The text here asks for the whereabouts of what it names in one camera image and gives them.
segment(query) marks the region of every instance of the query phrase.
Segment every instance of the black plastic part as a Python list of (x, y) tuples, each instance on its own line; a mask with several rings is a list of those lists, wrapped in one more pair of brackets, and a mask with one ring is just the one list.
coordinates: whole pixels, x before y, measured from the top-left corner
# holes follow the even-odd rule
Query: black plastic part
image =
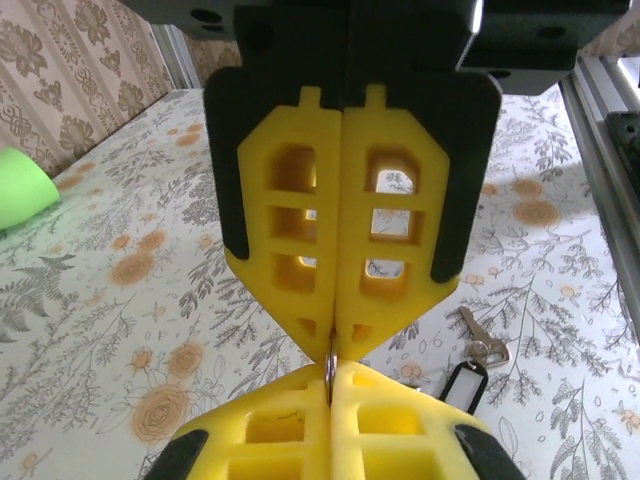
[(480, 375), (482, 377), (480, 385), (478, 386), (478, 390), (476, 390), (476, 394), (474, 395), (469, 408), (467, 408), (467, 413), (469, 415), (473, 415), (476, 411), (476, 408), (478, 408), (478, 404), (480, 403), (482, 394), (487, 388), (487, 383), (489, 382), (489, 374), (487, 373), (487, 369), (477, 362), (464, 361), (462, 363), (459, 363), (456, 368), (453, 369), (453, 373), (451, 374), (451, 377), (449, 377), (449, 380), (447, 380), (447, 383), (444, 386), (444, 390), (442, 390), (442, 393), (440, 394), (439, 400), (441, 402), (447, 403), (447, 396), (449, 395), (449, 392), (451, 391), (451, 388), (456, 382), (456, 379), (458, 378), (458, 375), (460, 375), (460, 371), (462, 369), (469, 370), (470, 372), (473, 372), (474, 374)]
[(171, 440), (144, 480), (187, 480), (208, 438), (208, 432), (194, 430)]
[(607, 115), (606, 125), (631, 186), (640, 198), (640, 114), (610, 113)]
[(455, 433), (480, 480), (525, 480), (495, 437), (471, 425), (457, 425)]
[(387, 106), (411, 112), (448, 154), (449, 181), (430, 272), (434, 281), (445, 283), (462, 270), (501, 94), (484, 74), (416, 71), (413, 59), (424, 48), (416, 30), (425, 22), (436, 29), (438, 17), (436, 10), (416, 9), (415, 3), (352, 2), (344, 106), (364, 105), (368, 84), (386, 85)]
[[(233, 40), (236, 36), (233, 12), (242, 5), (322, 6), (346, 12), (351, 3), (349, 0), (121, 1), (150, 23), (173, 24), (197, 40)], [(443, 58), (451, 58), (451, 51), (459, 50), (460, 43), (451, 43), (450, 37), (456, 36), (460, 26), (469, 24), (469, 19), (473, 17), (453, 12), (469, 12), (470, 3), (475, 1), (411, 2), (414, 9), (434, 9), (446, 5), (446, 12), (438, 14), (443, 28), (433, 30), (428, 20), (418, 25), (422, 30), (421, 48), (424, 56), (416, 59), (417, 67), (440, 69)], [(573, 63), (576, 51), (623, 15), (629, 9), (629, 4), (630, 0), (485, 0), (480, 33), (462, 66), (485, 73), (508, 72), (508, 77), (498, 79), (504, 93), (541, 93), (569, 73), (572, 68), (569, 65)], [(210, 13), (203, 15), (203, 10)], [(221, 21), (210, 23), (217, 16), (221, 17)]]
[(238, 146), (274, 108), (297, 105), (302, 86), (320, 87), (321, 106), (341, 109), (346, 20), (335, 8), (236, 9), (243, 65), (211, 76), (204, 106), (223, 241), (239, 259), (250, 252)]

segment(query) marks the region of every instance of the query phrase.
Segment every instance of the green cup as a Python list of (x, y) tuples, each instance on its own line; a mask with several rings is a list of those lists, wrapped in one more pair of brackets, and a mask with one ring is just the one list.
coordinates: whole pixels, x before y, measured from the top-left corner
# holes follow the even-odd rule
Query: green cup
[(30, 219), (59, 198), (36, 162), (15, 148), (0, 150), (0, 230)]

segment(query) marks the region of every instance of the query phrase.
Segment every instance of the key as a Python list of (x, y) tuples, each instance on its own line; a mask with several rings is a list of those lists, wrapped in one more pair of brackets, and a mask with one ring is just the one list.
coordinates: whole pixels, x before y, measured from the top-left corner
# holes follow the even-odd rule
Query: key
[(460, 307), (462, 318), (471, 329), (473, 342), (467, 345), (467, 353), (471, 358), (486, 368), (498, 367), (509, 363), (511, 353), (507, 345), (498, 338), (493, 338), (480, 326), (473, 313), (467, 307)]

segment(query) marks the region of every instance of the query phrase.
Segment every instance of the table surface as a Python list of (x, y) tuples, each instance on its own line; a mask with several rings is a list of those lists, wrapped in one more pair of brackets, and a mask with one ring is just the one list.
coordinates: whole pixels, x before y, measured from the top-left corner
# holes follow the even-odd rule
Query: table surface
[[(509, 344), (476, 415), (523, 472), (634, 478), (638, 344), (562, 99), (502, 108), (460, 287), (364, 362), (439, 394), (467, 305)], [(142, 478), (181, 423), (308, 362), (224, 261), (203, 123), (171, 93), (0, 233), (0, 479)]]

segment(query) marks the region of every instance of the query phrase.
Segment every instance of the yellow foam block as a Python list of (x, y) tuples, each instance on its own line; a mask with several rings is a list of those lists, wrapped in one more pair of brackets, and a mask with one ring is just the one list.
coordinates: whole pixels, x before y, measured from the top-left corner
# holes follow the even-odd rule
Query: yellow foam block
[(321, 368), (304, 367), (182, 426), (175, 439), (209, 433), (188, 480), (327, 480), (323, 382)]
[(356, 362), (341, 362), (331, 405), (332, 480), (477, 480), (454, 434), (476, 418)]
[[(357, 360), (449, 295), (457, 278), (431, 280), (449, 158), (407, 111), (385, 106), (383, 86), (344, 113), (303, 87), (296, 107), (275, 108), (238, 148), (250, 258), (226, 252), (249, 291), (316, 363), (336, 328), (338, 356)], [(377, 191), (385, 171), (413, 184)], [(375, 209), (404, 211), (407, 232), (372, 233)], [(370, 260), (398, 262), (395, 278)]]
[(349, 361), (329, 410), (323, 380), (308, 366), (184, 425), (209, 433), (188, 480), (477, 480), (453, 427), (479, 420)]

